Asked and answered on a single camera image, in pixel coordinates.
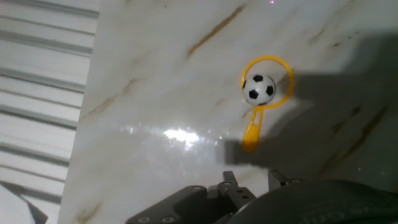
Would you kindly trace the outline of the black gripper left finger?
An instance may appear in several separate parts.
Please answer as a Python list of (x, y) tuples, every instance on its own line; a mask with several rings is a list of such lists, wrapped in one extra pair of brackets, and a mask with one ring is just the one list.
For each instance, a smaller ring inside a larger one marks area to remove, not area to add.
[(229, 219), (256, 196), (231, 171), (208, 188), (189, 185), (127, 219), (126, 224), (214, 224)]

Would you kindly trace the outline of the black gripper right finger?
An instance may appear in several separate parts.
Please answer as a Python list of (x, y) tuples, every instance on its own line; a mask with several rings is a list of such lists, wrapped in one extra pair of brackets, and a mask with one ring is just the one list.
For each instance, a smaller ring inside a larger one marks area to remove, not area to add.
[(278, 170), (268, 170), (269, 190), (275, 190), (285, 185), (291, 185), (301, 182), (300, 179), (288, 179)]

